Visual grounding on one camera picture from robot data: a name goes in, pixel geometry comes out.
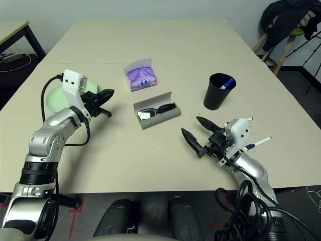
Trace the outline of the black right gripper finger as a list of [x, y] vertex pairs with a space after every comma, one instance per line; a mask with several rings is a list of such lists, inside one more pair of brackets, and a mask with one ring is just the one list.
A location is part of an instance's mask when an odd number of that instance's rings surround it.
[[184, 128], [181, 128], [181, 132], [186, 142], [196, 152], [198, 157], [202, 157], [204, 155], [204, 148], [198, 143], [197, 139]]
[[216, 132], [220, 132], [221, 128], [219, 126], [217, 126], [216, 124], [214, 124], [212, 121], [201, 117], [201, 116], [197, 116], [196, 119], [199, 121], [199, 123], [206, 128], [207, 130], [216, 133]]

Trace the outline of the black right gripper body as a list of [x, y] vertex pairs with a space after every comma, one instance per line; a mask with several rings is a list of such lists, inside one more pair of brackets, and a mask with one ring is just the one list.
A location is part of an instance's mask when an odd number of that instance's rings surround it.
[[200, 158], [204, 155], [223, 158], [226, 148], [230, 146], [230, 141], [221, 131], [216, 131], [209, 137], [209, 142], [200, 151]]

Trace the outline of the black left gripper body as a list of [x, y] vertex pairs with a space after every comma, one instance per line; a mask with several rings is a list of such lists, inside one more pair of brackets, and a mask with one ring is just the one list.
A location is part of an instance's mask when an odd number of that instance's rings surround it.
[[105, 110], [101, 107], [101, 105], [96, 104], [98, 98], [100, 98], [99, 93], [93, 93], [91, 91], [88, 91], [81, 95], [84, 106], [88, 110], [91, 117], [97, 117], [100, 114], [111, 117], [112, 113], [110, 111]]

